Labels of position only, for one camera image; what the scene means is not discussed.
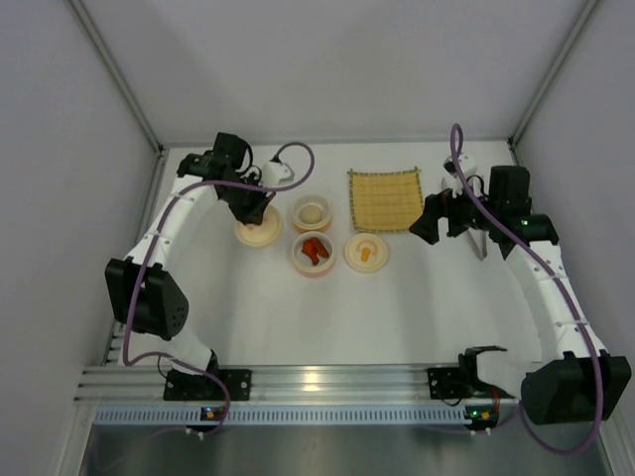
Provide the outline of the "cream lid with pink handle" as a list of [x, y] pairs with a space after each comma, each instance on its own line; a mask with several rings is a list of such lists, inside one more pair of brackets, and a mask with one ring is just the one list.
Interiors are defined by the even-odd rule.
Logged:
[[269, 205], [260, 225], [235, 223], [235, 235], [243, 244], [259, 248], [274, 243], [282, 233], [283, 218], [274, 205]]

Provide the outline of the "metal tongs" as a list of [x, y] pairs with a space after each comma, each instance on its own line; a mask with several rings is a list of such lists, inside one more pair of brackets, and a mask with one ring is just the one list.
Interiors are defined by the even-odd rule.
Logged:
[[[463, 190], [462, 192], [460, 192], [458, 194], [454, 194], [450, 188], [442, 189], [442, 186], [441, 186], [441, 191], [444, 191], [444, 190], [450, 190], [451, 193], [454, 196], [458, 196], [460, 194], [465, 194], [465, 195], [467, 195], [470, 198], [470, 196], [465, 193], [465, 190]], [[480, 230], [475, 230], [475, 231], [466, 230], [461, 235], [464, 235], [466, 237], [467, 242], [470, 245], [470, 248], [471, 248], [472, 252], [474, 253], [475, 257], [479, 261], [484, 261], [485, 258], [487, 257], [487, 237], [486, 237], [486, 233], [484, 231], [480, 231]]]

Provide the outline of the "orange chicken drumstick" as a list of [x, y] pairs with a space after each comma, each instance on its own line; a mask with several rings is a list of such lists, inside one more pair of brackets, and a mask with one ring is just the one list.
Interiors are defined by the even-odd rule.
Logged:
[[311, 260], [313, 266], [317, 266], [319, 264], [319, 253], [311, 239], [306, 240], [303, 243], [301, 251]]

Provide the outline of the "cream lid with orange handle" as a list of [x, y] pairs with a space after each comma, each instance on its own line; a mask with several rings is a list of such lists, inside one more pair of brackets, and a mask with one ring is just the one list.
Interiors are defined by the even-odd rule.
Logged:
[[375, 234], [358, 233], [346, 242], [344, 258], [352, 270], [362, 274], [373, 274], [386, 265], [389, 248], [387, 243]]

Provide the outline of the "pink bowl white inside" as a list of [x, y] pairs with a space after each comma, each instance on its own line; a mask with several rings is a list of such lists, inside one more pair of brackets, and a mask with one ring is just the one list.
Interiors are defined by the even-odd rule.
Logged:
[[[317, 266], [313, 266], [311, 260], [301, 251], [303, 243], [309, 239], [313, 242], [319, 239], [330, 253], [328, 259], [319, 256], [319, 264]], [[296, 238], [291, 247], [290, 257], [294, 267], [299, 273], [307, 277], [317, 278], [324, 276], [332, 269], [336, 261], [336, 250], [332, 240], [327, 235], [312, 231], [303, 233]]]

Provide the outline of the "orange sausage piece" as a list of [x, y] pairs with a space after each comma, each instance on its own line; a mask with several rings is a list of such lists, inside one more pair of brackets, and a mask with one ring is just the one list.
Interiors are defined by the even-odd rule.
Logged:
[[330, 257], [330, 253], [327, 250], [327, 248], [322, 244], [322, 242], [319, 239], [316, 239], [314, 243], [315, 243], [315, 247], [317, 249], [318, 254], [328, 259]]

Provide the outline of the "orange bowl white inside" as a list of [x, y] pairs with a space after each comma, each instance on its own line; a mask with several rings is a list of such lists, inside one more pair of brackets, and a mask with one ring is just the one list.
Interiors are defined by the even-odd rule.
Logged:
[[323, 232], [332, 222], [330, 201], [319, 194], [305, 194], [294, 201], [290, 209], [293, 227], [301, 232]]

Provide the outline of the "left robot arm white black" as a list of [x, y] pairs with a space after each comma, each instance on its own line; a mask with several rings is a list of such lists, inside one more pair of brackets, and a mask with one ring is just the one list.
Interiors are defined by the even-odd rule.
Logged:
[[292, 187], [293, 169], [275, 155], [262, 166], [242, 138], [220, 133], [211, 149], [179, 163], [165, 203], [139, 242], [105, 268], [115, 319], [124, 327], [120, 360], [171, 363], [194, 385], [219, 384], [217, 356], [188, 324], [191, 304], [175, 268], [207, 213], [223, 204], [241, 225], [261, 226], [270, 203]]

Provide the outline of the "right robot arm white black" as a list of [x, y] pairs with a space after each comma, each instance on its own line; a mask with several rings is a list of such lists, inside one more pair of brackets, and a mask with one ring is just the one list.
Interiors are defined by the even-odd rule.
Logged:
[[552, 220], [532, 211], [530, 173], [492, 168], [488, 190], [476, 195], [457, 182], [427, 196], [411, 233], [434, 245], [439, 222], [458, 237], [486, 233], [500, 250], [534, 319], [541, 357], [532, 363], [499, 346], [472, 347], [459, 356], [465, 383], [494, 387], [519, 399], [536, 425], [607, 420], [632, 376], [623, 356], [611, 355], [581, 311], [562, 262]]

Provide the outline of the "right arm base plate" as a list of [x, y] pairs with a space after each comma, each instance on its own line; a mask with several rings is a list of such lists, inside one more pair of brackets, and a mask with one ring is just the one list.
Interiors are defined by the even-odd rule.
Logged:
[[502, 399], [512, 395], [493, 384], [480, 381], [475, 370], [459, 367], [431, 367], [427, 369], [430, 396], [433, 400], [462, 400], [492, 398], [494, 392]]

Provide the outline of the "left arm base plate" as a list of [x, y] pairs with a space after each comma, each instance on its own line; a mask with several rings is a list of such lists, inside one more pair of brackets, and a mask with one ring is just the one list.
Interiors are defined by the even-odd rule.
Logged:
[[[249, 369], [221, 368], [217, 379], [226, 388], [231, 402], [250, 400], [252, 372]], [[220, 386], [201, 374], [186, 374], [170, 370], [164, 387], [163, 399], [167, 402], [223, 401]]]

